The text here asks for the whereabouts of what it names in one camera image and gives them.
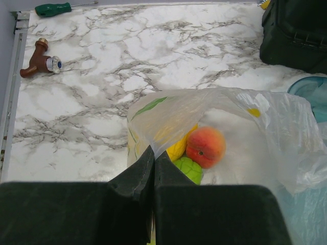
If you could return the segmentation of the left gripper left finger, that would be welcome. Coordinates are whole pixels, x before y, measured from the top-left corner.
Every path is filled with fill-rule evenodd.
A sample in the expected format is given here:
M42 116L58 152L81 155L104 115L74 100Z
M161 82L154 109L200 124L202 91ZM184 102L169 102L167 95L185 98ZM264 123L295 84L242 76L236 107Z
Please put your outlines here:
M154 153L109 182L1 185L1 244L146 244L151 239Z

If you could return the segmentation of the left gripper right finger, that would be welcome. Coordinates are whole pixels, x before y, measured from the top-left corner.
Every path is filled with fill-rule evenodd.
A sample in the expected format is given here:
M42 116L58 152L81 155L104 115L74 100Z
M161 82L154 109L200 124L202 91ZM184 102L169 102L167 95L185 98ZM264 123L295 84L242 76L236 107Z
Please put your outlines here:
M291 244L273 193L259 185L196 185L162 154L155 161L157 244Z

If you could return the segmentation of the green fake fruit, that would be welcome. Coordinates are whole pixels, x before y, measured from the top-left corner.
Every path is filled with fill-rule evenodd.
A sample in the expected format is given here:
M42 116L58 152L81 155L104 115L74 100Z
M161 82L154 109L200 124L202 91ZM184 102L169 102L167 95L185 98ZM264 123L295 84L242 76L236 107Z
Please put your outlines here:
M188 157L181 157L180 159L173 161L173 164L191 181L200 185L202 179L202 168L198 163Z

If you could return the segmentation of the yellow fake fruit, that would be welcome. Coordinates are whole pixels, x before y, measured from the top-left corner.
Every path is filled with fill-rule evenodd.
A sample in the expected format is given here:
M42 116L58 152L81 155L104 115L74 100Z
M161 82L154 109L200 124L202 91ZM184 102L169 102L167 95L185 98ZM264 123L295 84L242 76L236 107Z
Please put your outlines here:
M199 127L198 123L191 126L163 125L157 126L153 135L153 151L155 160L163 153L175 161L179 159L186 150L189 135Z

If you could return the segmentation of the fake peach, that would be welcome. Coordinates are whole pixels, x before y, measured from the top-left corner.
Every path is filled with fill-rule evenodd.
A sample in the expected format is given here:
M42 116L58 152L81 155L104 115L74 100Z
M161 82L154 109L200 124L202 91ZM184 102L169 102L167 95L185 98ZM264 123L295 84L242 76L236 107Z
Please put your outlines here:
M225 137L216 128L197 128L187 139L187 157L204 169L209 169L221 161L225 152Z

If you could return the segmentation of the translucent printed plastic bag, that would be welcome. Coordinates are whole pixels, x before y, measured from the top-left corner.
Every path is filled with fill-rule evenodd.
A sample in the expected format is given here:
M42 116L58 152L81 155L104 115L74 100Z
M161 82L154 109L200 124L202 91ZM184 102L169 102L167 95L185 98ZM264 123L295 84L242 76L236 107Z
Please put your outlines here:
M278 199L294 244L326 244L326 126L302 97L240 88L154 92L128 110L128 165L159 156L194 125L226 140L202 184L259 184Z

